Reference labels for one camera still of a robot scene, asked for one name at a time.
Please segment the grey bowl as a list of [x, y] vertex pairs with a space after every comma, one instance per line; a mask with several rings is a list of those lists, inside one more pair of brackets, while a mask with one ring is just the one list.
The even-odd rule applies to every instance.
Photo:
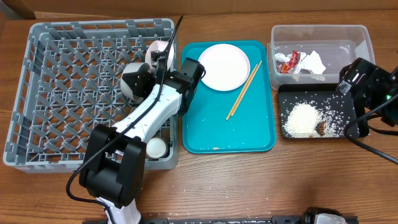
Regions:
[[125, 97], [141, 103], [151, 93], [154, 82], [155, 78], [148, 63], [129, 63], [121, 75], [120, 88]]

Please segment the large white plate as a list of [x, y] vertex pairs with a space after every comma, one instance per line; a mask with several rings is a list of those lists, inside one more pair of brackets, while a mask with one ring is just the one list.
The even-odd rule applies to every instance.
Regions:
[[248, 79], [251, 71], [248, 56], [239, 47], [231, 44], [208, 47], [198, 61], [206, 72], [202, 82], [216, 91], [239, 88]]

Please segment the white napkin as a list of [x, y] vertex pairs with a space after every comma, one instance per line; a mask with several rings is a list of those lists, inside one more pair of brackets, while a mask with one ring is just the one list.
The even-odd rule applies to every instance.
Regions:
[[305, 52], [298, 52], [300, 54], [300, 60], [297, 64], [295, 70], [292, 72], [293, 74], [298, 74], [302, 70], [306, 70], [311, 74], [322, 74], [326, 67], [322, 63], [320, 55], [316, 53], [316, 51], [312, 51], [310, 54], [306, 54]]

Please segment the brown food scrap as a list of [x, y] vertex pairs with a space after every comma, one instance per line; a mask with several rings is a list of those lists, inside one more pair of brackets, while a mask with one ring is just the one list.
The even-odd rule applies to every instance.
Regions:
[[326, 122], [324, 122], [324, 121], [321, 121], [320, 123], [317, 124], [316, 130], [320, 136], [325, 135], [325, 125], [326, 125]]

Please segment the red snack wrapper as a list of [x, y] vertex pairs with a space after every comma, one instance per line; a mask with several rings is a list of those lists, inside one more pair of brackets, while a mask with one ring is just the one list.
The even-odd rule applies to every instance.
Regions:
[[300, 54], [293, 51], [290, 55], [284, 55], [282, 53], [275, 54], [275, 59], [280, 62], [277, 66], [279, 73], [292, 73], [300, 60]]

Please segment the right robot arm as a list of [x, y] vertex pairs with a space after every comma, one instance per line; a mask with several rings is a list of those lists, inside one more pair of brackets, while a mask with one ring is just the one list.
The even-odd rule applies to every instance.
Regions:
[[397, 70], [388, 72], [357, 58], [341, 69], [336, 89], [349, 94], [357, 106], [374, 110], [382, 122], [397, 125]]

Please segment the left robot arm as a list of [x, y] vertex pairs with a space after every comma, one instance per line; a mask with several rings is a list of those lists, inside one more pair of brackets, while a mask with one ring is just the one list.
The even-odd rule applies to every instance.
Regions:
[[111, 127], [92, 130], [79, 183], [101, 205], [109, 223], [140, 223], [135, 198], [139, 195], [146, 162], [146, 147], [159, 128], [173, 115], [185, 114], [193, 100], [202, 64], [186, 58], [181, 69], [170, 72], [160, 61], [156, 73], [148, 63], [130, 63], [123, 71], [123, 95], [142, 98], [139, 106]]

